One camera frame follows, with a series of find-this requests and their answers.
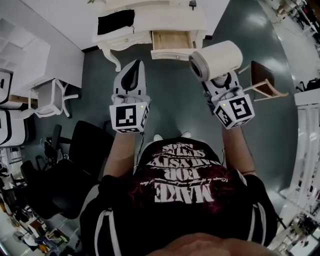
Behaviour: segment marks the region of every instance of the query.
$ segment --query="paper towel roll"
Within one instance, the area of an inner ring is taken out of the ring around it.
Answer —
[[[189,56],[190,68],[200,82],[222,76],[240,68],[241,50],[231,41],[197,49]]]

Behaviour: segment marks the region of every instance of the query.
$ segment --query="shoe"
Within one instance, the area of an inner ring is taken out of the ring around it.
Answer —
[[[164,138],[162,138],[161,135],[159,135],[159,134],[156,134],[153,137],[153,142],[158,142],[158,141],[163,141],[163,140],[164,140]]]
[[[190,139],[191,138],[191,133],[186,131],[184,132],[182,135],[181,135],[182,138],[187,138],[187,139]]]

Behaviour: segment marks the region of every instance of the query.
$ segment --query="gray floor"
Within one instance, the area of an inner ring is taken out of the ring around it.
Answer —
[[[298,134],[294,87],[284,50],[272,24],[258,2],[253,0],[231,0],[213,40],[206,40],[204,45],[226,40],[233,41],[241,49],[244,66],[252,60],[265,64],[274,71],[276,88],[290,92],[286,98],[253,103],[256,117],[243,126],[259,177],[268,192],[279,191],[290,183]],[[221,125],[216,117],[211,116],[202,86],[190,72],[188,63],[152,60],[150,50],[152,45],[146,44],[114,53],[123,67],[134,59],[145,64],[147,94],[152,103],[144,143],[150,142],[155,133],[172,138],[189,131],[193,138],[206,141],[221,157]],[[40,138],[49,136],[55,124],[62,125],[62,136],[69,138],[78,120],[101,127],[109,118],[116,75],[115,65],[105,59],[101,50],[87,53],[82,99],[70,101],[72,119],[63,114],[42,119],[35,117],[37,138],[24,148],[23,158],[34,159],[34,156],[43,154]],[[250,72],[242,73],[239,80],[243,87],[249,86]],[[279,212],[281,203],[275,198],[271,200]]]

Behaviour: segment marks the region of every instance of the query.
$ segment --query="black t-shirt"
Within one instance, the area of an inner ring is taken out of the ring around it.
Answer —
[[[149,145],[130,179],[105,176],[80,223],[89,255],[95,246],[114,255],[118,246],[122,256],[144,256],[194,233],[267,246],[277,231],[261,180],[227,170],[207,144],[188,138]]]

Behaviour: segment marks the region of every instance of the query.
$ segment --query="wooden chair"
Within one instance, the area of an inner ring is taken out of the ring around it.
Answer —
[[[254,99],[255,102],[269,100],[279,97],[286,97],[289,93],[281,93],[275,89],[275,77],[272,71],[256,61],[252,61],[250,65],[241,69],[238,74],[251,67],[251,86],[243,91],[255,90],[256,92],[266,96],[264,98]]]

